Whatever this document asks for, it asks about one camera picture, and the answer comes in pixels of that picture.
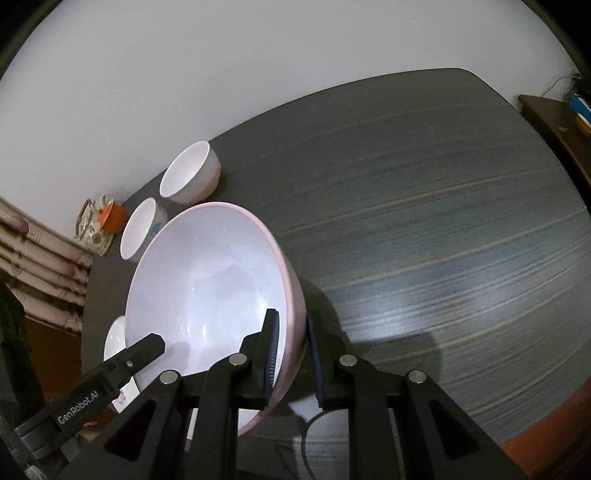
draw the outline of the orange object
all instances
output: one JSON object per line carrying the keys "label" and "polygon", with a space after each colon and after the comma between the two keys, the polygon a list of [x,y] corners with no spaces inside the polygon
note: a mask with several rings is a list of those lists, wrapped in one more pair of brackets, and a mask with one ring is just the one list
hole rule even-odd
{"label": "orange object", "polygon": [[106,233],[119,233],[127,223],[127,212],[111,200],[99,211],[99,227]]}
{"label": "orange object", "polygon": [[559,408],[501,447],[529,476],[542,473],[591,429],[591,380]]}
{"label": "orange object", "polygon": [[574,123],[577,124],[577,128],[585,137],[591,134],[591,124],[587,122],[587,119],[580,113],[577,113]]}

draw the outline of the wood grain table surface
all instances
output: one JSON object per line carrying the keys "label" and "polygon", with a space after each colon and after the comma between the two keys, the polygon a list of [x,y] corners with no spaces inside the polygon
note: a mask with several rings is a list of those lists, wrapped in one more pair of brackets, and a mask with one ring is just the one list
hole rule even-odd
{"label": "wood grain table surface", "polygon": [[[210,200],[265,222],[308,309],[378,368],[425,370],[498,442],[588,378],[591,219],[542,138],[473,74],[424,70],[334,87],[212,145],[223,172]],[[128,212],[149,196],[170,216],[181,211],[160,199],[160,178]],[[94,264],[83,371],[102,360],[135,266],[121,260],[119,238]],[[239,439],[239,468],[348,477],[346,413],[320,414],[308,361],[284,401]]]}

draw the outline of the white bowl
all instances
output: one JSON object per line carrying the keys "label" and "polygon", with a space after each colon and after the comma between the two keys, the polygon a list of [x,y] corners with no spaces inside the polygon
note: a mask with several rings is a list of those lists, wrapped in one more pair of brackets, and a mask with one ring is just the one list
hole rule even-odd
{"label": "white bowl", "polygon": [[[125,350],[125,317],[117,317],[109,333],[107,333],[107,340],[105,340],[105,351],[103,354],[103,360],[108,360],[112,356],[119,353],[121,350]],[[135,397],[139,395],[139,390],[132,378],[129,383],[125,384],[119,391],[119,397],[113,400],[112,404],[117,412],[121,413],[125,410],[125,407],[132,402]]]}
{"label": "white bowl", "polygon": [[216,189],[222,171],[209,142],[185,148],[170,164],[160,181],[160,196],[181,205],[204,201]]}
{"label": "white bowl", "polygon": [[274,389],[264,412],[240,411],[239,434],[281,399],[300,367],[304,296],[279,245],[249,211],[211,202],[181,213],[150,244],[129,290],[127,344],[152,332],[166,342],[164,354],[136,374],[139,389],[166,369],[194,374],[237,352],[261,330],[267,308],[280,316]]}
{"label": "white bowl", "polygon": [[121,258],[139,262],[146,248],[168,221],[168,215],[152,197],[145,199],[131,214],[121,238]]}

